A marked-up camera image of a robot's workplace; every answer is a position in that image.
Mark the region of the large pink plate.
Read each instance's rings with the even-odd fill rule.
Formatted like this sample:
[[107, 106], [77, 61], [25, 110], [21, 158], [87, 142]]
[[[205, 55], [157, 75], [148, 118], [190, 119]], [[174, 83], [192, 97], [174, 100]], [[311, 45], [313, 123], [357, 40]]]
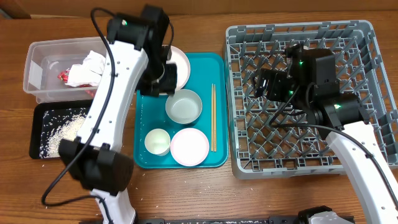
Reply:
[[182, 89], [190, 78], [191, 66], [186, 54], [175, 46], [170, 47], [171, 53], [167, 57], [166, 64], [175, 63], [177, 66], [177, 85], [175, 90]]

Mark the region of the grey bowl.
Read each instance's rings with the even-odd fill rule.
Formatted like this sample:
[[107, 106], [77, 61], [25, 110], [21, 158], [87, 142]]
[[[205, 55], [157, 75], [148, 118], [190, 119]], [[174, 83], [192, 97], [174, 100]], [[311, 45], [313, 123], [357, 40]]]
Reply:
[[170, 95], [165, 102], [167, 116], [178, 124], [190, 124], [201, 115], [203, 103], [192, 90], [178, 90]]

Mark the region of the white cup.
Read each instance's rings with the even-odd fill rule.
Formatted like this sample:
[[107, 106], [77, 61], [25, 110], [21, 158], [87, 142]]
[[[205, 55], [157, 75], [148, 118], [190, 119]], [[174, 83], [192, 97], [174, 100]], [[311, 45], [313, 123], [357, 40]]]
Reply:
[[170, 151], [171, 138], [164, 129], [153, 129], [145, 137], [144, 145], [153, 155], [165, 156]]

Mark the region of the white tissue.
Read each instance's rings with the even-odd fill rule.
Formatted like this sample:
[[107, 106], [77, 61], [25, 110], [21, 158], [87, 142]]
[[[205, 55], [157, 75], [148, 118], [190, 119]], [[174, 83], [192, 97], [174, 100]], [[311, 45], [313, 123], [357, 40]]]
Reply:
[[69, 69], [66, 85], [72, 87], [98, 86], [104, 72], [105, 62], [104, 56], [91, 50], [82, 64], [74, 64]]

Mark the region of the small pink plate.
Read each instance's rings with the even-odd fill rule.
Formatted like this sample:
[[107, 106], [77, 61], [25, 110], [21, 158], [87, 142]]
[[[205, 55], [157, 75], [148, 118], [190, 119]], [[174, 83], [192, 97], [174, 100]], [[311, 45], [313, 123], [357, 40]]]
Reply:
[[206, 135], [195, 128], [185, 128], [172, 138], [170, 152], [174, 160], [186, 167], [201, 164], [207, 157], [210, 143]]

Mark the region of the red snack wrapper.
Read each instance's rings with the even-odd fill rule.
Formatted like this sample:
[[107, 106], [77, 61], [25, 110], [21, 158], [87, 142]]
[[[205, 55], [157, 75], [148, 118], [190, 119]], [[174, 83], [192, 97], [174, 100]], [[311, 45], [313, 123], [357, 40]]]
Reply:
[[[58, 77], [59, 80], [64, 82], [64, 84], [66, 86], [69, 86], [69, 87], [72, 87], [72, 88], [88, 88], [88, 87], [91, 87], [90, 84], [83, 84], [83, 85], [77, 85], [77, 86], [75, 84], [68, 84], [69, 73], [70, 73], [70, 69], [68, 68], [68, 69], [60, 72], [57, 77]], [[96, 90], [85, 90], [85, 92], [93, 98], [95, 96]]]

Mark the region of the cooked rice pile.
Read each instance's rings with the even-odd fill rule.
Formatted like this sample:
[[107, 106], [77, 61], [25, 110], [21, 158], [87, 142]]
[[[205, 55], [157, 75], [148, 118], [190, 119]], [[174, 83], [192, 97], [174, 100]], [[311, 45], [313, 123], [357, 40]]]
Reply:
[[44, 112], [40, 134], [39, 158], [59, 157], [62, 139], [72, 141], [85, 121], [89, 108], [67, 108]]

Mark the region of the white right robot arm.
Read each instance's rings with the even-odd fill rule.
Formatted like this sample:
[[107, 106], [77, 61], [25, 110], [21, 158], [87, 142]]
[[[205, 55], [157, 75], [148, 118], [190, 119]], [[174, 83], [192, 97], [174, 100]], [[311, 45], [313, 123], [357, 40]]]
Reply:
[[359, 97], [340, 91], [334, 53], [295, 44], [284, 55], [285, 71], [257, 71], [254, 95], [283, 104], [267, 124], [317, 129], [341, 162], [367, 222], [397, 223], [397, 180]]

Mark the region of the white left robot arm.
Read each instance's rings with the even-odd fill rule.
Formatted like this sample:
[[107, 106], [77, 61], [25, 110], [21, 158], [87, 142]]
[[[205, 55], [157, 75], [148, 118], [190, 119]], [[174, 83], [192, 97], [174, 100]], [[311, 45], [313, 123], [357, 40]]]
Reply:
[[73, 140], [62, 139], [58, 152], [63, 174], [80, 182], [96, 200], [105, 223], [134, 223], [129, 194], [134, 160], [121, 153], [124, 125], [135, 92], [172, 95], [177, 66], [168, 63], [164, 45], [173, 25], [161, 7], [145, 5], [139, 16], [112, 14], [100, 38], [106, 63], [87, 117]]

